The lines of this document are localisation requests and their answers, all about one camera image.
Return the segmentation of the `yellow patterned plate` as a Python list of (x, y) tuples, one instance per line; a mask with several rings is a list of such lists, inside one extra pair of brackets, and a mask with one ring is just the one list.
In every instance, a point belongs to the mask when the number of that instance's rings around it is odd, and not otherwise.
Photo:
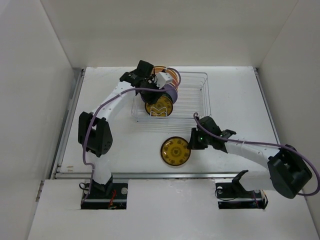
[(174, 104), (168, 96), (161, 96), (156, 103), (145, 103), (146, 113), (151, 117), (168, 117), (174, 109)]
[(166, 139), (160, 147), (160, 157), (169, 166), (179, 167), (185, 164), (191, 156), (188, 141), (180, 136)]

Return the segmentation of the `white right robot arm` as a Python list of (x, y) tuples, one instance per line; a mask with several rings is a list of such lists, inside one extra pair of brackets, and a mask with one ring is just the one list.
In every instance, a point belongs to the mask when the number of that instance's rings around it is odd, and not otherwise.
[(293, 146), (249, 141), (230, 129), (221, 130), (212, 117), (193, 115), (190, 150), (212, 147), (226, 154), (242, 157), (264, 168), (261, 172), (241, 170), (230, 183), (232, 193), (243, 197), (248, 192), (274, 190), (287, 199), (301, 195), (301, 190), (318, 177), (315, 167)]

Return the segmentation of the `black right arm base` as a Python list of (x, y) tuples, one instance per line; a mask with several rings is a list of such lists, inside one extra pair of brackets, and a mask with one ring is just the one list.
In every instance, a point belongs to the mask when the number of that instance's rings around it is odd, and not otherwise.
[(215, 182), (214, 195), (219, 210), (266, 209), (269, 200), (263, 190), (247, 191), (241, 185), (240, 180), (247, 172), (243, 170), (229, 181)]

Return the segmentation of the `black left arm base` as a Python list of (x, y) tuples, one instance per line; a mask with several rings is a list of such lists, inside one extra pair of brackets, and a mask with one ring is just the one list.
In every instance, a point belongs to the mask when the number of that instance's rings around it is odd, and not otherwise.
[(105, 185), (96, 182), (81, 182), (80, 207), (82, 210), (126, 210), (128, 197), (127, 182), (113, 182), (111, 178)]

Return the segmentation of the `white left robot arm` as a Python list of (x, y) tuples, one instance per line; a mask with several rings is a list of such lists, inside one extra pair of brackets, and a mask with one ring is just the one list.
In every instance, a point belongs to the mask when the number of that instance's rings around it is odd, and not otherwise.
[(91, 167), (89, 190), (100, 198), (112, 192), (112, 173), (106, 161), (99, 160), (113, 144), (110, 123), (129, 100), (140, 95), (145, 103), (155, 104), (165, 94), (165, 86), (173, 77), (167, 69), (140, 60), (136, 69), (126, 71), (109, 96), (92, 112), (82, 112), (78, 118), (78, 143), (82, 146), (82, 161)]

